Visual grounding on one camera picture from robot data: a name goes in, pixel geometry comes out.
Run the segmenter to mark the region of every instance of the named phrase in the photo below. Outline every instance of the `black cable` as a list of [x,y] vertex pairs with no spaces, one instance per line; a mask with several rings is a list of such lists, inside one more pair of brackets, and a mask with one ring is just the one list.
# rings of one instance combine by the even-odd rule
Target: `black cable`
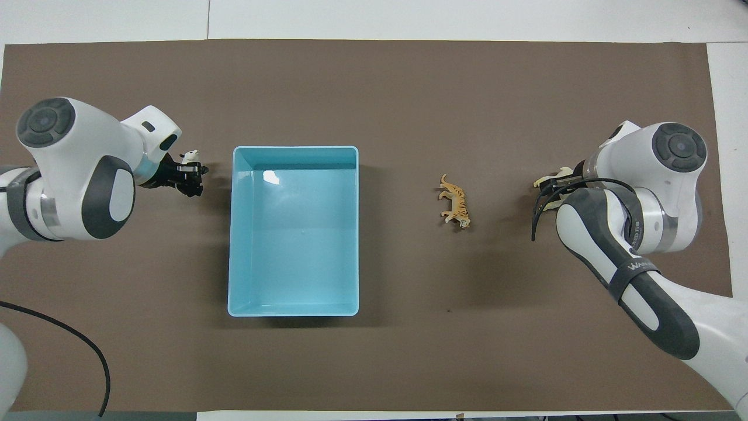
[[677,418],[673,418],[673,417],[671,417],[671,416],[670,416],[670,415],[668,415],[668,414],[665,414],[664,412],[660,412],[660,415],[662,415],[663,417],[667,418],[667,419],[668,419],[668,420],[670,420],[670,421],[681,421],[681,420],[679,420],[679,419],[677,419]]
[[625,187],[627,190],[631,191],[633,194],[637,194],[637,192],[634,190],[633,187],[629,186],[628,184],[624,183],[623,181],[616,180],[614,178],[587,178],[585,180],[579,180],[575,181],[574,183],[567,184],[563,187],[559,187],[558,189],[555,189],[553,193],[551,193],[550,196],[548,196],[548,199],[543,203],[543,205],[536,209],[535,213],[533,214],[533,227],[532,227],[532,233],[530,235],[530,239],[532,241],[535,241],[535,230],[538,227],[538,221],[540,220],[540,216],[543,214],[543,211],[545,211],[545,207],[548,206],[549,203],[551,203],[557,196],[559,196],[562,192],[574,187],[578,186],[580,184],[586,184],[586,183],[595,183],[603,181],[606,183],[613,183],[618,184],[619,186]]
[[25,313],[27,315],[32,315],[36,318],[40,318],[44,321],[48,321],[51,324],[54,324],[57,327],[61,327],[68,332],[72,333],[75,336],[78,336],[79,339],[81,339],[83,342],[86,343],[86,345],[90,346],[91,349],[93,349],[93,352],[96,353],[97,356],[99,356],[99,360],[101,360],[101,365],[104,368],[104,378],[105,378],[105,392],[104,392],[104,401],[101,404],[101,409],[99,409],[99,418],[104,416],[104,411],[106,411],[106,405],[109,403],[109,392],[111,391],[111,379],[109,377],[109,365],[106,363],[106,358],[104,358],[104,353],[101,352],[99,347],[94,344],[93,341],[91,341],[86,335],[83,333],[80,333],[78,330],[73,329],[72,327],[68,326],[67,324],[57,320],[56,318],[50,317],[48,315],[45,315],[43,313],[35,312],[32,309],[27,309],[25,307],[17,306],[16,304],[6,303],[5,301],[0,301],[0,307],[5,307],[6,309],[15,310],[17,312]]

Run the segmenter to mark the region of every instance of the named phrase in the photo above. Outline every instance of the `brown table surface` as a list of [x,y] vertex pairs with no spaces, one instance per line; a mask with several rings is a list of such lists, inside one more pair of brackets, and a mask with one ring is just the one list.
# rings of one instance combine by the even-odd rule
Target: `brown table surface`
[[[112,372],[110,409],[142,411],[714,410],[709,384],[659,351],[560,244],[530,242],[531,183],[587,158],[624,120],[678,121],[707,140],[705,224],[654,255],[683,285],[730,295],[717,138],[703,44],[218,40],[6,46],[2,163],[36,101],[67,96],[124,119],[153,104],[199,148],[205,192],[138,189],[99,242],[26,243],[0,296],[88,334]],[[351,318],[231,318],[231,152],[355,145],[361,310]],[[439,177],[472,226],[439,213]],[[704,268],[709,268],[705,276]],[[102,393],[78,339],[0,312],[26,346],[14,407],[91,409]]]

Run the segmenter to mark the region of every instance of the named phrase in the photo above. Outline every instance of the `white floor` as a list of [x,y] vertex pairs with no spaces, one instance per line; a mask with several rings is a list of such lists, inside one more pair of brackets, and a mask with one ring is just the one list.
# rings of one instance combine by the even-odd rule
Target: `white floor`
[[[748,300],[748,224],[742,222],[748,208],[748,4],[741,0],[0,0],[0,49],[15,43],[218,38],[709,43],[733,292]],[[287,413],[284,418],[455,414]],[[267,416],[204,413],[198,419]],[[280,420],[281,414],[272,418]]]

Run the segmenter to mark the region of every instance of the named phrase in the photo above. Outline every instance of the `rectangular container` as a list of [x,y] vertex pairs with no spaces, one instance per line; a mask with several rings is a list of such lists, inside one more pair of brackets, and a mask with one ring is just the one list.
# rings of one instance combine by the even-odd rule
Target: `rectangular container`
[[228,312],[358,312],[358,149],[233,152]]

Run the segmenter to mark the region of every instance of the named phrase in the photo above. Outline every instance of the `light blue plastic bin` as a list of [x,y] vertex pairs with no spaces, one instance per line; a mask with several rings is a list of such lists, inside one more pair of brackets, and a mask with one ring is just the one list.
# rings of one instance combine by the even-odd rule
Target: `light blue plastic bin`
[[358,149],[234,149],[228,312],[358,312]]

